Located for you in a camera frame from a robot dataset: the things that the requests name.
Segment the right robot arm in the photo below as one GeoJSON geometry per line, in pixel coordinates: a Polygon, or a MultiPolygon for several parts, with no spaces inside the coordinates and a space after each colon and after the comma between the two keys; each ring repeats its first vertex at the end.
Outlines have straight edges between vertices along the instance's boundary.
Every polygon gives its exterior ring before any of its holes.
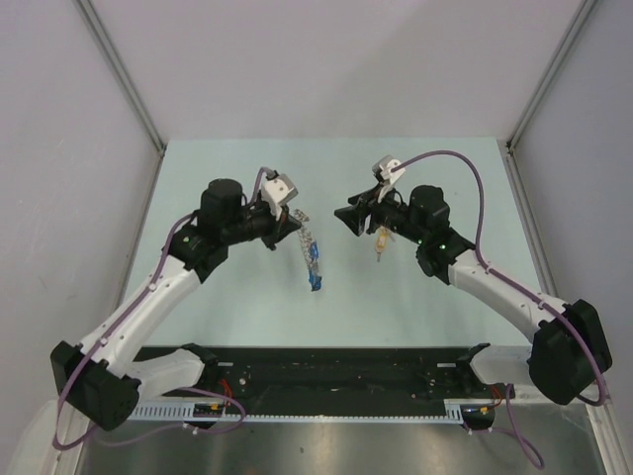
{"type": "Polygon", "coordinates": [[[518,384],[567,405],[595,384],[595,403],[604,402],[603,375],[612,356],[595,307],[532,291],[483,262],[476,246],[451,227],[440,188],[417,186],[408,202],[399,201],[395,191],[381,198],[372,188],[349,198],[334,215],[357,236],[385,228],[415,243],[416,261],[426,276],[476,298],[527,339],[526,347],[482,343],[471,348],[466,366],[456,372],[464,395],[479,397],[491,385],[518,384]]]}

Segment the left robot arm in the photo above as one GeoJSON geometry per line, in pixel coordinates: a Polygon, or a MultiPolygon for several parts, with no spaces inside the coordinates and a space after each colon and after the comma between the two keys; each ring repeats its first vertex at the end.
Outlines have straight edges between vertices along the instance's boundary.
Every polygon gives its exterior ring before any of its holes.
{"type": "Polygon", "coordinates": [[[197,210],[169,231],[156,267],[103,324],[78,343],[60,342],[50,361],[60,404],[69,404],[96,427],[113,430],[143,398],[182,388],[205,396],[219,383],[213,357],[188,344],[145,363],[135,358],[147,339],[228,258],[231,246],[260,240],[267,248],[298,231],[289,202],[297,187],[269,171],[244,202],[239,182],[211,181],[197,210]]]}

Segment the right aluminium frame post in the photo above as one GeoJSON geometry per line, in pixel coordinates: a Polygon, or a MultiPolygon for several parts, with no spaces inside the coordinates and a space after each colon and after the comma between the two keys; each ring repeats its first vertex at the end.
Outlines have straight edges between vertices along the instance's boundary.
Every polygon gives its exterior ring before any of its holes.
{"type": "Polygon", "coordinates": [[[504,147],[509,153],[514,153],[516,150],[524,133],[533,122],[547,94],[570,58],[593,14],[601,4],[602,1],[598,0],[583,0],[580,2],[572,20],[555,47],[543,73],[539,77],[534,91],[530,95],[511,133],[504,142],[504,147]]]}

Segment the aluminium frame post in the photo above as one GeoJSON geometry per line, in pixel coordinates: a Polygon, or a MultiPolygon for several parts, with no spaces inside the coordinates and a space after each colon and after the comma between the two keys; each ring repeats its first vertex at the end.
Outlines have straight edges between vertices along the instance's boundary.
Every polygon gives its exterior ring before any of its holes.
{"type": "Polygon", "coordinates": [[[102,54],[106,65],[113,74],[145,135],[158,155],[163,156],[166,151],[166,142],[154,123],[119,49],[115,45],[94,3],[89,0],[73,0],[72,4],[102,54]]]}
{"type": "Polygon", "coordinates": [[[509,153],[514,153],[516,150],[524,133],[533,122],[547,94],[570,58],[593,14],[601,4],[602,1],[598,0],[583,0],[580,2],[572,20],[555,47],[543,73],[539,77],[534,91],[530,95],[511,133],[504,142],[504,147],[509,153]]]}

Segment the left aluminium frame post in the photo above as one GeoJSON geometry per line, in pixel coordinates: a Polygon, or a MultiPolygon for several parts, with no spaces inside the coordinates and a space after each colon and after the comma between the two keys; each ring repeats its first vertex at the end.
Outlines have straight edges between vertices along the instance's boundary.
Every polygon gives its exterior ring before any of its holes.
{"type": "Polygon", "coordinates": [[[73,0],[72,4],[102,54],[106,65],[113,74],[145,135],[158,155],[163,156],[166,151],[166,142],[154,123],[119,49],[115,45],[94,3],[89,0],[73,0]]]}

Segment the yellow tag key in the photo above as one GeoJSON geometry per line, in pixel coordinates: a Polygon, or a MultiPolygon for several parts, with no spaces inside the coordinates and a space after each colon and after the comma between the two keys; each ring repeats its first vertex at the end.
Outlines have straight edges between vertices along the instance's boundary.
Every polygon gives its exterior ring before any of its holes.
{"type": "Polygon", "coordinates": [[[386,251],[388,243],[391,239],[390,231],[386,228],[380,227],[378,231],[378,237],[375,242],[375,252],[377,261],[381,261],[383,253],[386,251]]]}

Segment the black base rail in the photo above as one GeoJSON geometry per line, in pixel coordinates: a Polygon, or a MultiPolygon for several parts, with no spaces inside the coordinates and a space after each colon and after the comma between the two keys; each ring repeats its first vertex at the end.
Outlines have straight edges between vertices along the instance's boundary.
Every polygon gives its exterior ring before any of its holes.
{"type": "Polygon", "coordinates": [[[501,383],[485,383],[467,347],[213,347],[218,362],[200,383],[240,402],[252,416],[408,418],[445,415],[460,401],[486,415],[501,383]]]}

